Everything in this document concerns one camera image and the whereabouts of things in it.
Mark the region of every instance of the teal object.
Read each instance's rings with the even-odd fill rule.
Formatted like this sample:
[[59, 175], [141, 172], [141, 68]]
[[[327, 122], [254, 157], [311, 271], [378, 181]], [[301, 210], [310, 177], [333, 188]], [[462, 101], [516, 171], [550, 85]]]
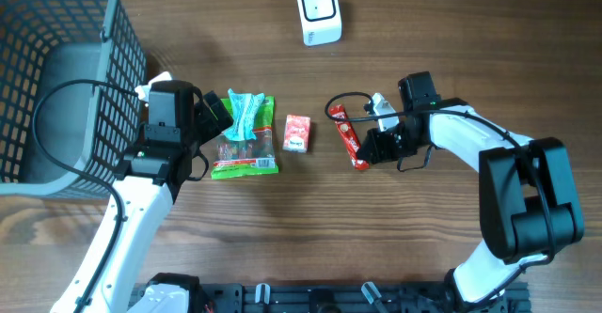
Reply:
[[[0, 0], [0, 195], [107, 197], [38, 152], [31, 117], [60, 83], [95, 79], [134, 91], [145, 78], [146, 57], [120, 0]], [[44, 104], [40, 141], [58, 160], [112, 182], [140, 111], [136, 97], [106, 87], [67, 87]]]
[[257, 139], [257, 136], [253, 133], [253, 126], [255, 116], [260, 110], [263, 100], [265, 100], [265, 95], [263, 93], [258, 95], [250, 93], [237, 94], [232, 89], [228, 90], [228, 95], [232, 104], [234, 123], [224, 131], [224, 135], [231, 141]]

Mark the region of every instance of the green plastic bag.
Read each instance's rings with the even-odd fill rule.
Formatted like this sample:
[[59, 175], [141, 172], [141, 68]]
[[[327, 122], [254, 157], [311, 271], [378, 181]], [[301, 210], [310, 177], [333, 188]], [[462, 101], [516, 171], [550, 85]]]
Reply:
[[[232, 114], [230, 99], [222, 99]], [[216, 137], [217, 159], [211, 178], [220, 180], [242, 176], [278, 173], [274, 145], [272, 144], [272, 119], [274, 118], [274, 96], [266, 96], [255, 116], [253, 133], [257, 139], [229, 141], [224, 134]]]

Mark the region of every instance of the wooden table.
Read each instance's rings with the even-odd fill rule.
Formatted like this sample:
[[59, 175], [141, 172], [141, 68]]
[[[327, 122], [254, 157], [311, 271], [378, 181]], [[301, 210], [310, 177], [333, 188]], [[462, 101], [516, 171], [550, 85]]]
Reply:
[[[280, 173], [187, 182], [140, 282], [158, 272], [248, 285], [442, 279], [481, 238], [477, 174], [446, 151], [412, 173], [394, 163], [357, 172], [323, 114], [334, 94], [356, 90], [401, 110], [398, 80], [429, 70], [444, 98], [568, 147], [585, 238], [521, 278], [536, 312], [600, 311], [602, 0], [340, 0], [342, 39], [316, 48], [303, 45], [295, 0], [122, 1], [150, 70], [277, 101]], [[345, 102], [350, 116], [363, 102]], [[308, 154], [280, 149], [287, 114], [312, 118]], [[210, 159], [214, 145], [203, 148]], [[48, 311], [103, 211], [102, 202], [2, 199], [0, 311]]]

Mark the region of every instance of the gray basket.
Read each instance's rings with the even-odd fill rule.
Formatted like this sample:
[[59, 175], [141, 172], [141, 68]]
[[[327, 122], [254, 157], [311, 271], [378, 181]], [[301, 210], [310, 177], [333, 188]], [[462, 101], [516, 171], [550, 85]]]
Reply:
[[[72, 79], [134, 91], [145, 77], [146, 57], [119, 0], [0, 0], [0, 195], [107, 197], [38, 152], [33, 110], [45, 91]], [[58, 160], [111, 182], [140, 109], [136, 97], [110, 88], [67, 87], [44, 104], [40, 141]]]

